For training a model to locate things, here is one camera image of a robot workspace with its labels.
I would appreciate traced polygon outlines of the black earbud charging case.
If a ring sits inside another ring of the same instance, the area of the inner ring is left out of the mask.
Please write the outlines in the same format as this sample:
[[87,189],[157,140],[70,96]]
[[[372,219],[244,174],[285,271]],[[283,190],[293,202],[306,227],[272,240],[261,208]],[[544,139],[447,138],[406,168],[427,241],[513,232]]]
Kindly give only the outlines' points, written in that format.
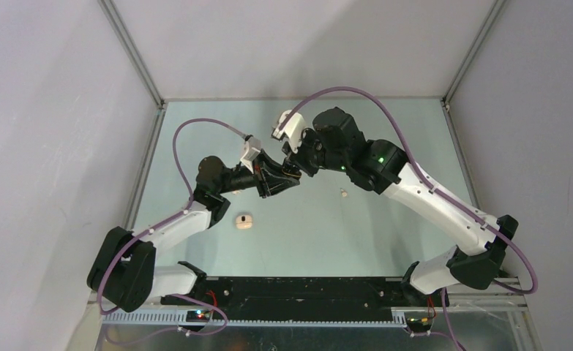
[[295,167],[294,165],[283,165],[282,166],[282,173],[288,177],[300,179],[302,173],[299,168]]

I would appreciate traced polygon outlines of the white earbud charging case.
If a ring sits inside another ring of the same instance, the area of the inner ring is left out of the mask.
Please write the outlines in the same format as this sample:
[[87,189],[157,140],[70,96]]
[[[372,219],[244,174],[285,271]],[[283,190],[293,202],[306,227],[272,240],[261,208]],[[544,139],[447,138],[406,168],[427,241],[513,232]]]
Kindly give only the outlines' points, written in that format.
[[253,218],[250,215],[240,215],[235,218],[235,226],[239,230],[247,230],[253,226]]

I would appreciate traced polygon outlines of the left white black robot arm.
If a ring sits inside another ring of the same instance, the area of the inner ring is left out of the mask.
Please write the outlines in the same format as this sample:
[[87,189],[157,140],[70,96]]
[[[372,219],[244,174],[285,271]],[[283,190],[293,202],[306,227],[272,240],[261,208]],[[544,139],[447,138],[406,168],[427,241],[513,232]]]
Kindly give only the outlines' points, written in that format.
[[302,172],[293,163],[275,162],[265,151],[232,168],[217,156],[198,165],[196,187],[183,208],[142,230],[111,229],[89,271],[87,285],[97,302],[133,312],[148,299],[179,294],[189,304],[206,298],[207,285],[189,264],[157,267],[159,255],[215,226],[230,207],[229,192],[256,189],[262,198],[299,185]]

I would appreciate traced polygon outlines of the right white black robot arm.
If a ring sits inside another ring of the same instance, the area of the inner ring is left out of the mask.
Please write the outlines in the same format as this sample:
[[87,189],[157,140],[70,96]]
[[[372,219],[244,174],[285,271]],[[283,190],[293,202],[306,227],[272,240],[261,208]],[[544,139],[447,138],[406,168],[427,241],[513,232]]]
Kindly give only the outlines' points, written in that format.
[[352,115],[334,107],[309,126],[300,113],[286,110],[272,136],[285,141],[285,161],[297,170],[308,176],[319,170],[342,172],[359,188],[407,206],[453,240],[449,251],[407,270],[401,287],[406,303],[419,306],[432,293],[455,284],[485,290],[497,278],[506,256],[505,240],[514,236],[517,220],[485,214],[428,174],[418,177],[419,166],[404,150],[388,140],[368,140]]

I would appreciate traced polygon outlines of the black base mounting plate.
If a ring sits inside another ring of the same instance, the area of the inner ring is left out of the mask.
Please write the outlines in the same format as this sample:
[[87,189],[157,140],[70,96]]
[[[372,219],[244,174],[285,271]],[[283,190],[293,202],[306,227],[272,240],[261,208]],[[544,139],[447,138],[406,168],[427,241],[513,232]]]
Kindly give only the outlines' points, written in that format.
[[440,291],[418,295],[393,278],[206,277],[190,297],[215,303],[228,319],[269,321],[386,321],[398,307],[441,306]]

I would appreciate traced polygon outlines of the left controller board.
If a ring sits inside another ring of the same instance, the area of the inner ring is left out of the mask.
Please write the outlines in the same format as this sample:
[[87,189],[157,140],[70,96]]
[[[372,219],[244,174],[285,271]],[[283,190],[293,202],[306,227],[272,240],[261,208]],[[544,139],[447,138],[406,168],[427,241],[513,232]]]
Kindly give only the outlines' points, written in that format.
[[211,320],[212,310],[193,310],[188,312],[187,321],[188,322],[208,322]]

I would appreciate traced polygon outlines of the controller board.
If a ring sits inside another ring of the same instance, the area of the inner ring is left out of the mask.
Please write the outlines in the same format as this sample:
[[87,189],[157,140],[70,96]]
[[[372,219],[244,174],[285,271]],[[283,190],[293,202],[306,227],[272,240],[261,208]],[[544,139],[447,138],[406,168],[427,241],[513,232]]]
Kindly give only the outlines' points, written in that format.
[[212,310],[193,310],[188,312],[187,321],[188,322],[208,322],[211,320]]
[[431,334],[432,326],[435,322],[434,317],[414,318],[409,317],[406,320],[406,331],[414,336],[428,336]]

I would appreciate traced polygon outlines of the right controller board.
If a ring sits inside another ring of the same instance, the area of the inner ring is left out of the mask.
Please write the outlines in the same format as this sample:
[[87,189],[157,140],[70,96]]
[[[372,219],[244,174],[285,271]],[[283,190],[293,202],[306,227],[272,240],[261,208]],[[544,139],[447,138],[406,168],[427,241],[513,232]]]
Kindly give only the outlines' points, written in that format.
[[431,334],[432,326],[435,322],[434,317],[414,318],[409,317],[406,320],[406,331],[414,336],[428,336]]

